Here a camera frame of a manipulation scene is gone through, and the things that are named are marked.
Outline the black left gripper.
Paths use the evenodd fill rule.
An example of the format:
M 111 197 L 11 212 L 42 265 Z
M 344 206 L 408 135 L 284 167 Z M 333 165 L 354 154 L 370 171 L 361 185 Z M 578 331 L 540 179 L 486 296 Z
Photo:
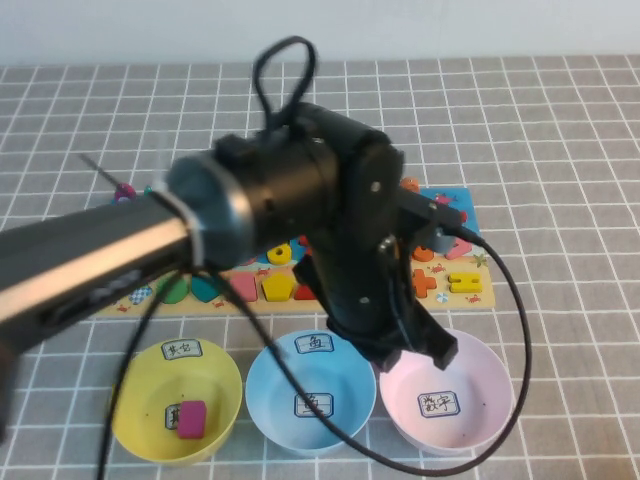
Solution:
M 389 236 L 360 249 L 348 239 L 308 234 L 310 252 L 294 268 L 327 313 L 327 326 L 381 372 L 415 350 L 446 370 L 457 338 L 410 298 L 407 251 Z

